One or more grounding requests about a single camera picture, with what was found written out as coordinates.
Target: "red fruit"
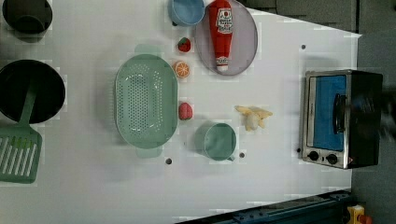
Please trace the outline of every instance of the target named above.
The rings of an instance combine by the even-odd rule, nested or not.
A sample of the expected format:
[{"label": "red fruit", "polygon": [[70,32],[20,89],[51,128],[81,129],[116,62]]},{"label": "red fruit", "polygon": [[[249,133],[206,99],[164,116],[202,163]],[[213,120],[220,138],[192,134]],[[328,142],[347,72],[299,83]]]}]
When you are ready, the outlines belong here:
[{"label": "red fruit", "polygon": [[191,41],[188,38],[183,37],[180,41],[178,41],[177,48],[181,52],[189,52],[191,49]]},{"label": "red fruit", "polygon": [[183,103],[178,107],[178,118],[181,120],[191,119],[192,118],[192,107]]}]

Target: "orange slice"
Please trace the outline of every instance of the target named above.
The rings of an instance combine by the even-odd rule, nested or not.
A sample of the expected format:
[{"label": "orange slice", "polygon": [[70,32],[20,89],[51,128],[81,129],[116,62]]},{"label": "orange slice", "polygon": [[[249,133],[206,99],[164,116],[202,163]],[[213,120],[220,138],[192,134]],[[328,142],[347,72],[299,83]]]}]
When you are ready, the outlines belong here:
[{"label": "orange slice", "polygon": [[190,74],[190,67],[185,62],[178,61],[172,67],[178,77],[187,77]]}]

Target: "black pot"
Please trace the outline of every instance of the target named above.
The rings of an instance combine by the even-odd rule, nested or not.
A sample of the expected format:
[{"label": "black pot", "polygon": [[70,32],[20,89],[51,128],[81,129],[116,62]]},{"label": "black pot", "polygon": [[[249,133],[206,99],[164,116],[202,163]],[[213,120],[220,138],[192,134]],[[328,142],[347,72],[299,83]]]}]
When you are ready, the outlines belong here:
[{"label": "black pot", "polygon": [[52,118],[64,105],[64,81],[53,68],[34,60],[16,61],[0,70],[0,111],[8,118],[20,120],[33,78],[38,86],[30,123]]},{"label": "black pot", "polygon": [[12,28],[30,35],[46,31],[52,22],[47,0],[5,0],[3,15]]}]

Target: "mug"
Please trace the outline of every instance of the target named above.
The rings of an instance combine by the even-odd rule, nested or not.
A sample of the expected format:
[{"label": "mug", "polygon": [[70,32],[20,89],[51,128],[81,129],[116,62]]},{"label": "mug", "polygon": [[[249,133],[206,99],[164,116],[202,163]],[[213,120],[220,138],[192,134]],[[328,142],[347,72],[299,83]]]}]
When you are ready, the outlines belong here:
[{"label": "mug", "polygon": [[195,146],[201,154],[214,161],[233,161],[236,134],[226,123],[207,122],[197,130]]}]

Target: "green spatula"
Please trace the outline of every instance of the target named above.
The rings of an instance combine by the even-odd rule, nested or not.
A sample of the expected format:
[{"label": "green spatula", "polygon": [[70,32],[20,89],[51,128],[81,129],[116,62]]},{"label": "green spatula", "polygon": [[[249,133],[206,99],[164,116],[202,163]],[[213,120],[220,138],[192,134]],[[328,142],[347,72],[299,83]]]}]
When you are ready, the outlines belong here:
[{"label": "green spatula", "polygon": [[0,129],[0,181],[35,182],[42,142],[41,135],[29,125],[35,96],[36,84],[31,81],[20,122]]}]

